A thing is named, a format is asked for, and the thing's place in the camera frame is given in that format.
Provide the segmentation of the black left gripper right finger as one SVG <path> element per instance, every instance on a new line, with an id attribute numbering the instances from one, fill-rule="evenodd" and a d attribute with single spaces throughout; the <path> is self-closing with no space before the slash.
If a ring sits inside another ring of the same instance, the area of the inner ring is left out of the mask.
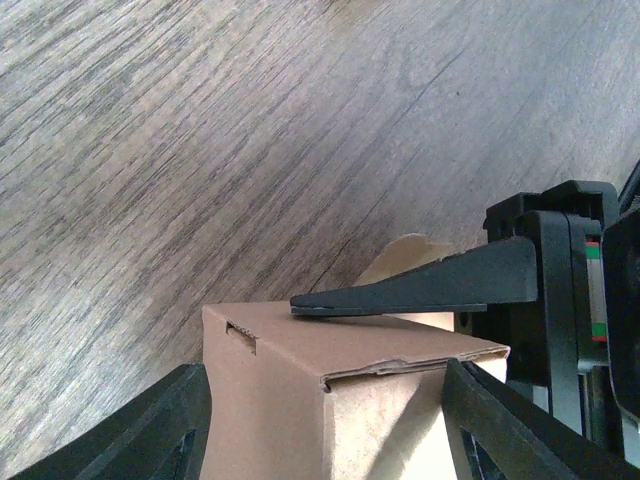
<path id="1" fill-rule="evenodd" d="M 470 361 L 448 361 L 442 411 L 459 479 L 639 477 L 637 467 L 578 435 Z"/>

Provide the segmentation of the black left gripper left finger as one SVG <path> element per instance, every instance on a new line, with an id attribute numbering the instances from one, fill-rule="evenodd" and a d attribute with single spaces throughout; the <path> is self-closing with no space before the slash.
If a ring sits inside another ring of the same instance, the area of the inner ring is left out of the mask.
<path id="1" fill-rule="evenodd" d="M 212 400 L 205 367 L 184 364 L 15 479 L 198 479 Z"/>

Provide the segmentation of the brown cardboard box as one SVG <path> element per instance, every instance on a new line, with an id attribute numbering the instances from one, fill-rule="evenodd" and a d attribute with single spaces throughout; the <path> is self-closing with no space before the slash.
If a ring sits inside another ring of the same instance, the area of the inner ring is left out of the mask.
<path id="1" fill-rule="evenodd" d="M 285 301 L 207 305 L 205 479 L 452 479 L 441 393 L 450 359 L 506 377 L 504 345 L 450 313 L 333 318 Z"/>

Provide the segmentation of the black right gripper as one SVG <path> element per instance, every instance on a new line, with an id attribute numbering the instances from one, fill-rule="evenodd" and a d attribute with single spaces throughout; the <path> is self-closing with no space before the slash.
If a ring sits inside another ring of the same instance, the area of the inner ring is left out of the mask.
<path id="1" fill-rule="evenodd" d="M 519 193 L 487 209 L 493 243 L 372 284 L 294 296 L 291 313 L 481 312 L 520 303 L 491 308 L 495 318 L 483 325 L 511 348 L 508 385 L 604 449 L 636 450 L 639 426 L 615 402 L 607 344 L 601 239 L 618 217 L 616 189 L 605 182 Z"/>

